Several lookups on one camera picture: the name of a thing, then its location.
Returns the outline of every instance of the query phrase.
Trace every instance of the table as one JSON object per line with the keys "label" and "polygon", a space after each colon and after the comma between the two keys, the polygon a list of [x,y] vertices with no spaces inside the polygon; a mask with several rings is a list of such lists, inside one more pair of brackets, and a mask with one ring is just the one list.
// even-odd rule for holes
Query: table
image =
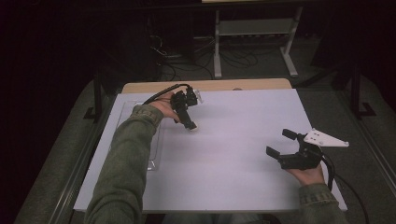
{"label": "table", "polygon": [[[203,104],[189,108],[199,130],[189,133],[182,125],[163,120],[161,164],[158,170],[148,171],[144,212],[273,213],[298,209],[298,181],[281,170],[277,161],[264,151],[271,146],[282,154],[294,153],[298,144],[283,137],[282,129],[298,133],[311,129],[298,94],[289,82],[276,78],[185,83],[200,89],[204,97]],[[91,200],[124,102],[144,101],[169,84],[176,82],[131,83],[124,87],[74,209],[84,211]],[[335,185],[332,192],[340,208],[346,210]]]}

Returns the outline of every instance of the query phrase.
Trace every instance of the cord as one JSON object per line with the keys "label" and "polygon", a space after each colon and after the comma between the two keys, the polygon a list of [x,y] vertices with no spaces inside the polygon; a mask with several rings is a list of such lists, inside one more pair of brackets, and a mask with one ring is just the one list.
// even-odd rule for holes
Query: cord
{"label": "cord", "polygon": [[168,55],[168,53],[166,51],[164,51],[164,50],[161,50],[161,48],[163,47],[163,40],[157,35],[151,35],[150,37],[151,38],[156,38],[156,39],[158,39],[160,41],[160,46],[158,48],[152,47],[152,46],[150,46],[150,48],[154,49],[159,54],[161,54],[162,56],[166,57]]}
{"label": "cord", "polygon": [[[232,66],[232,67],[236,67],[236,68],[249,68],[250,66],[254,66],[256,64],[258,64],[259,60],[257,58],[257,56],[260,55],[266,55],[266,54],[270,54],[276,50],[279,50],[279,47],[281,46],[281,43],[285,42],[284,38],[279,38],[279,40],[277,40],[275,42],[275,45],[272,47],[273,49],[270,49],[268,51],[265,52],[256,52],[257,50],[251,50],[248,52],[242,51],[242,50],[238,50],[240,53],[236,53],[236,52],[232,52],[229,50],[229,52],[231,53],[231,56],[226,55],[225,53],[220,53],[221,58],[223,59],[224,62],[226,62],[228,65]],[[223,43],[222,45],[228,46],[230,47],[230,43],[226,42]],[[240,47],[245,47],[246,45],[244,43],[239,44]]]}
{"label": "cord", "polygon": [[[210,52],[212,52],[212,51],[208,51],[208,52],[203,53],[202,55],[199,56],[199,58],[197,60],[199,60],[200,58],[204,57],[206,54],[208,54]],[[209,69],[207,69],[207,66],[212,61],[212,57],[213,57],[213,54],[211,54],[211,56],[209,57],[209,59],[206,61],[206,63],[204,65],[200,65],[198,63],[191,63],[191,62],[175,62],[175,63],[164,63],[164,64],[166,64],[167,66],[171,67],[173,70],[178,69],[178,70],[189,71],[190,72],[190,71],[197,71],[197,70],[204,69],[209,74],[210,79],[213,80],[214,78],[213,78],[212,72]],[[184,65],[192,65],[192,66],[197,66],[197,68],[186,69],[186,68],[182,68],[182,67],[179,67],[179,66],[175,66],[175,64],[176,65],[183,65],[183,64]]]}
{"label": "cord", "polygon": [[367,209],[366,209],[366,207],[364,206],[363,200],[362,200],[361,197],[359,196],[358,192],[356,192],[356,190],[352,187],[352,185],[350,185],[343,177],[341,177],[340,175],[338,175],[338,174],[335,172],[334,163],[332,162],[332,159],[331,159],[328,155],[326,155],[326,154],[324,154],[324,153],[323,153],[323,156],[324,156],[324,157],[322,158],[322,160],[324,161],[324,163],[326,164],[326,166],[328,166],[328,164],[331,166],[331,170],[329,170],[329,166],[328,166],[329,178],[330,178],[330,175],[331,175],[330,172],[332,172],[332,178],[334,178],[334,177],[336,176],[338,179],[340,179],[341,181],[343,181],[343,182],[349,187],[349,189],[352,191],[352,193],[353,193],[353,194],[355,195],[355,197],[358,199],[359,204],[361,205],[361,210],[363,211],[363,214],[364,214],[365,223],[366,223],[366,224],[370,224],[370,220],[369,220],[369,216],[368,216],[368,213],[367,213]]}
{"label": "cord", "polygon": [[169,75],[172,75],[171,81],[173,81],[175,79],[175,77],[178,77],[178,79],[181,81],[181,77],[176,75],[176,70],[175,70],[175,68],[172,65],[170,65],[169,63],[164,63],[163,65],[166,65],[166,66],[168,66],[168,67],[170,67],[172,69],[173,74],[169,74]]}
{"label": "cord", "polygon": [[187,87],[187,88],[191,88],[191,86],[188,85],[188,84],[176,84],[176,85],[173,85],[173,86],[171,86],[171,87],[169,87],[169,88],[166,88],[166,89],[163,90],[163,91],[159,91],[158,93],[156,93],[156,94],[154,94],[153,96],[151,96],[150,98],[147,99],[147,101],[146,101],[145,103],[143,103],[143,105],[148,105],[149,103],[154,102],[155,99],[157,99],[159,96],[164,95],[164,94],[166,94],[167,92],[172,91],[172,90],[175,90],[175,89],[177,89],[177,88],[179,88],[179,87],[182,87],[182,86],[185,86],[185,87]]}
{"label": "cord", "polygon": [[165,81],[174,81],[175,77],[177,77],[178,81],[181,81],[181,77],[179,75],[176,75],[175,73],[171,74],[171,73],[162,72],[161,75],[164,75]]}

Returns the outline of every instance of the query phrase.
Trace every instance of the wire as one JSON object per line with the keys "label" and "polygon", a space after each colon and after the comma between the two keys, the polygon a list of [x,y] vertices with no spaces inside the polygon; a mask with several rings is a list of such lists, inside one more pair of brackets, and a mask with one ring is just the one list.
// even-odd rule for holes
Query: wire
{"label": "wire", "polygon": [[172,71],[173,71],[173,74],[169,74],[169,75],[172,75],[172,78],[171,78],[170,81],[173,81],[175,79],[175,77],[178,77],[180,79],[180,81],[181,81],[181,77],[176,75],[176,70],[175,70],[175,68],[173,66],[169,65],[168,63],[165,63],[164,65],[170,67],[172,69]]}
{"label": "wire", "polygon": [[219,53],[219,55],[224,60],[224,62],[226,62],[228,65],[230,65],[232,67],[235,67],[235,68],[249,68],[250,67],[249,63],[238,62],[237,60],[231,59],[230,57],[226,56],[224,53]]}
{"label": "wire", "polygon": [[145,103],[143,103],[143,105],[148,105],[151,102],[154,102],[159,96],[166,94],[169,91],[175,90],[179,87],[185,86],[187,88],[191,88],[191,86],[189,84],[175,84],[171,87],[166,88],[163,91],[159,91],[158,93],[154,94],[153,96],[151,96],[150,98],[147,99],[147,101]]}
{"label": "wire", "polygon": [[[230,53],[235,57],[235,59],[245,59],[249,66],[256,65],[258,63],[258,61],[259,61],[255,55],[251,54],[251,52],[250,53],[245,53],[244,55],[241,55],[241,54],[238,54],[236,52],[236,50],[234,50],[234,51],[230,51]],[[254,59],[253,63],[248,59],[249,56]]]}
{"label": "wire", "polygon": [[329,172],[329,179],[327,181],[327,186],[329,187],[329,190],[332,191],[332,182],[334,181],[334,176],[335,176],[334,165],[330,164],[324,157],[322,157],[321,159],[327,166],[327,170]]}
{"label": "wire", "polygon": [[162,73],[162,75],[165,75],[165,81],[174,81],[175,77],[177,77],[178,81],[181,81],[181,77],[179,75],[176,75],[176,74]]}
{"label": "wire", "polygon": [[[206,72],[209,74],[210,79],[213,80],[214,78],[213,78],[212,72],[211,72],[209,69],[207,69],[207,66],[210,64],[210,62],[212,61],[212,58],[213,58],[212,52],[213,52],[213,51],[210,50],[210,51],[204,52],[203,54],[201,54],[200,56],[198,56],[198,59],[197,59],[196,61],[199,61],[201,58],[203,58],[204,56],[206,56],[206,54],[211,53],[211,54],[210,54],[210,57],[208,58],[208,60],[205,62],[204,65],[200,65],[200,64],[198,64],[198,63],[192,63],[192,62],[190,62],[190,61],[188,61],[188,62],[174,62],[174,63],[170,62],[170,63],[165,63],[165,64],[166,64],[167,66],[173,68],[173,69],[178,69],[178,70],[188,71],[188,72],[191,72],[191,71],[198,71],[198,70],[204,69],[204,70],[206,70]],[[189,69],[187,69],[187,68],[183,68],[183,67],[180,67],[180,66],[177,66],[177,65],[192,65],[192,66],[196,66],[196,67],[195,67],[195,68],[189,68]]]}
{"label": "wire", "polygon": [[[204,44],[200,48],[196,49],[193,53],[198,53],[199,51],[206,49],[208,47],[211,47],[212,45],[215,44],[215,38],[213,36],[208,36],[208,37],[205,37],[204,39],[209,39],[210,41],[207,44]],[[183,57],[182,54],[172,54],[172,55],[163,55],[163,56],[166,59],[178,59],[178,58]]]}
{"label": "wire", "polygon": [[352,185],[350,185],[343,177],[341,177],[340,175],[338,175],[338,174],[335,172],[334,163],[332,162],[332,159],[331,159],[328,155],[326,155],[326,154],[324,154],[324,153],[323,153],[323,156],[326,158],[326,160],[324,161],[325,164],[326,164],[326,162],[328,162],[328,163],[330,164],[330,166],[332,167],[332,175],[333,175],[333,176],[336,176],[338,179],[340,179],[341,181],[343,181],[343,182],[349,187],[349,189],[352,191],[352,193],[355,195],[355,197],[358,199],[359,204],[361,205],[361,210],[363,211],[363,214],[364,214],[365,223],[366,223],[366,224],[369,224],[369,223],[370,223],[370,220],[369,220],[369,216],[368,216],[368,213],[367,213],[367,209],[366,209],[366,207],[364,206],[363,200],[362,200],[361,197],[359,196],[358,192],[356,192],[356,190],[352,187]]}
{"label": "wire", "polygon": [[155,51],[157,51],[162,56],[167,56],[168,53],[165,50],[161,50],[161,48],[163,47],[163,40],[157,35],[151,35],[150,37],[151,38],[156,38],[156,39],[158,39],[160,41],[160,46],[159,47],[156,48],[156,47],[150,46],[150,48],[154,49]]}

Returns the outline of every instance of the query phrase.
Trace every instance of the person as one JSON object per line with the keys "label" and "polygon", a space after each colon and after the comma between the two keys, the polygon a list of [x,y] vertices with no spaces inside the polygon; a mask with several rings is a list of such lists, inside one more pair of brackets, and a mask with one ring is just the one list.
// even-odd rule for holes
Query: person
{"label": "person", "polygon": [[[173,94],[169,91],[148,105],[135,106],[131,117],[115,131],[84,223],[142,223],[142,197],[152,136],[163,118],[179,121],[170,106]],[[316,169],[288,172],[302,185],[301,223],[347,223],[325,185],[320,165]]]}

